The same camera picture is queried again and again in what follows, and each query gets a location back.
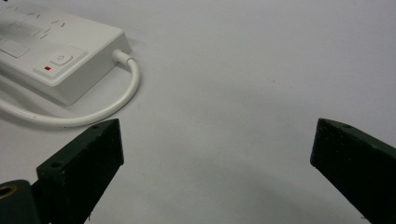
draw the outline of power strip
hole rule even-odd
[[[115,49],[132,51],[119,28],[21,0],[1,7],[3,74],[62,104],[73,104],[116,65]]]

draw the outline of power switch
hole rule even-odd
[[[64,52],[58,52],[54,54],[49,60],[57,65],[64,65],[70,62],[72,59],[73,56],[71,56],[70,54],[66,54]]]

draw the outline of power cord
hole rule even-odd
[[[128,54],[116,49],[113,52],[113,60],[122,63],[131,69],[131,83],[129,84],[125,93],[116,102],[101,111],[80,118],[55,118],[39,115],[34,112],[22,109],[2,99],[0,99],[0,109],[19,119],[48,127],[77,127],[105,119],[119,111],[132,99],[140,81],[140,74],[137,64]]]

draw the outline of white table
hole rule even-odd
[[[318,118],[396,146],[395,1],[34,2],[122,28],[142,73],[111,117],[126,162],[89,223],[368,223],[309,157]],[[76,116],[128,80],[116,68],[68,107],[4,79],[0,95]],[[85,129],[0,113],[0,183],[35,182],[35,168]]]

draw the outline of screw hole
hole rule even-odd
[[[62,161],[55,161],[55,162],[53,162],[51,165],[50,165],[50,167],[52,167],[52,168],[54,168],[54,169],[57,169],[57,168],[60,168],[61,166],[63,166],[64,165],[64,163],[62,162]]]
[[[4,186],[0,188],[0,199],[4,199],[9,195],[13,194],[17,190],[17,186]]]

